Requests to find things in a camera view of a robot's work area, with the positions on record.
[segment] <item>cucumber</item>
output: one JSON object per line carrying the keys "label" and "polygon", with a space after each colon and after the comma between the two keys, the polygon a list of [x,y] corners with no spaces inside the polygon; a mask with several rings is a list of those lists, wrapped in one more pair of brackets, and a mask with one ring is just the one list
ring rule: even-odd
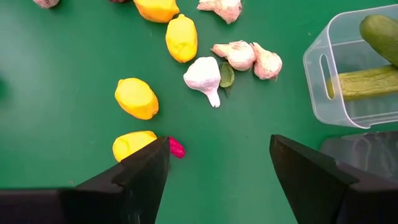
{"label": "cucumber", "polygon": [[[345,100],[357,100],[398,91],[398,68],[393,65],[339,74]],[[334,97],[331,80],[326,84],[330,98]]]}
{"label": "cucumber", "polygon": [[398,67],[398,20],[380,15],[367,16],[359,30],[362,38],[379,55]]}

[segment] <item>pink garlic bulb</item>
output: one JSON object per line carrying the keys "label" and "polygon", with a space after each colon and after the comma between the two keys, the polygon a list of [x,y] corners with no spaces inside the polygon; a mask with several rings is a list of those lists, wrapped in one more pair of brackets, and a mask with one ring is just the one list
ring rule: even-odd
{"label": "pink garlic bulb", "polygon": [[256,59],[253,48],[243,40],[215,44],[211,50],[218,56],[227,58],[228,63],[238,71],[249,70]]}
{"label": "pink garlic bulb", "polygon": [[241,14],[242,4],[241,0],[199,0],[197,9],[214,11],[230,24]]}
{"label": "pink garlic bulb", "polygon": [[60,0],[33,0],[33,2],[35,2],[44,9],[49,9],[51,7],[56,6],[59,1]]}
{"label": "pink garlic bulb", "polygon": [[264,50],[259,44],[253,42],[251,47],[256,53],[254,74],[261,80],[277,78],[282,69],[282,59],[276,54]]}
{"label": "pink garlic bulb", "polygon": [[173,137],[169,137],[169,143],[170,143],[171,153],[179,159],[184,158],[184,156],[185,156],[184,147]]}

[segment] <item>plastic container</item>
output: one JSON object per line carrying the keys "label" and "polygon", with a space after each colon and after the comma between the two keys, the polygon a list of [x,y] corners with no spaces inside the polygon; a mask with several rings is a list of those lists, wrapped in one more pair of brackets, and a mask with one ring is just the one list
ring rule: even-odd
{"label": "plastic container", "polygon": [[[303,62],[315,116],[323,123],[357,128],[398,121],[398,93],[345,101],[338,74],[388,65],[359,33],[361,21],[380,14],[398,19],[398,4],[335,16],[304,53]],[[335,92],[330,98],[326,80]]]}

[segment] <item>yellow lemon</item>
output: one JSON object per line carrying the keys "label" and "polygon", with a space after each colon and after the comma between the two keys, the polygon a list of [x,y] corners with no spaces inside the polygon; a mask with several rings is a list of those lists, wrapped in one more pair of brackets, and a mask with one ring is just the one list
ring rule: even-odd
{"label": "yellow lemon", "polygon": [[193,21],[183,14],[171,20],[167,26],[166,44],[178,62],[185,63],[193,59],[198,49],[198,34]]}
{"label": "yellow lemon", "polygon": [[152,131],[136,131],[122,135],[113,143],[113,156],[120,162],[156,139]]}
{"label": "yellow lemon", "polygon": [[138,78],[120,80],[114,97],[121,108],[139,119],[151,119],[159,110],[155,93]]}
{"label": "yellow lemon", "polygon": [[152,22],[169,22],[180,12],[175,0],[134,0],[139,14]]}

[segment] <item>garlic bulb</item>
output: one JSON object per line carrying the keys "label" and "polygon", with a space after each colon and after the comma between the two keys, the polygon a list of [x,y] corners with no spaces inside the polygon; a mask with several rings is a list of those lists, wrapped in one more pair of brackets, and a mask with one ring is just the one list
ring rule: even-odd
{"label": "garlic bulb", "polygon": [[256,63],[254,65],[254,74],[261,80],[277,78],[282,69],[282,59],[276,54],[264,50],[259,44],[252,43],[251,47],[256,53]]}
{"label": "garlic bulb", "polygon": [[211,50],[218,56],[227,58],[228,63],[238,71],[249,70],[256,59],[253,48],[243,40],[215,44]]}
{"label": "garlic bulb", "polygon": [[214,11],[227,24],[234,22],[242,11],[241,0],[199,0],[199,10]]}
{"label": "garlic bulb", "polygon": [[60,0],[33,0],[33,2],[35,2],[44,9],[49,9],[51,7],[56,6],[59,1]]}
{"label": "garlic bulb", "polygon": [[220,106],[217,89],[221,75],[215,58],[200,57],[196,59],[183,77],[189,88],[199,90],[207,96],[212,107]]}

